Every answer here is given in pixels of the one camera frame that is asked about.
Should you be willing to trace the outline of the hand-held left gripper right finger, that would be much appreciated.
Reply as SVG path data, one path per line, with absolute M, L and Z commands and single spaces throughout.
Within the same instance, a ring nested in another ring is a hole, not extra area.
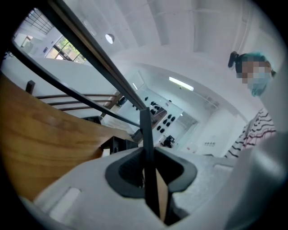
M 189 212 L 172 230 L 246 230 L 288 179 L 288 136 L 278 133 L 238 159 L 189 155 L 156 148 L 183 172 L 169 184 Z

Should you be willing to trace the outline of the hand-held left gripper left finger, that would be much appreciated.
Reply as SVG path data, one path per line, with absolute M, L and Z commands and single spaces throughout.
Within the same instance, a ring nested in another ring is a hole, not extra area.
M 105 179 L 126 150 L 76 166 L 34 200 L 35 213 L 54 230 L 160 230 L 163 222 L 144 199 L 124 198 Z

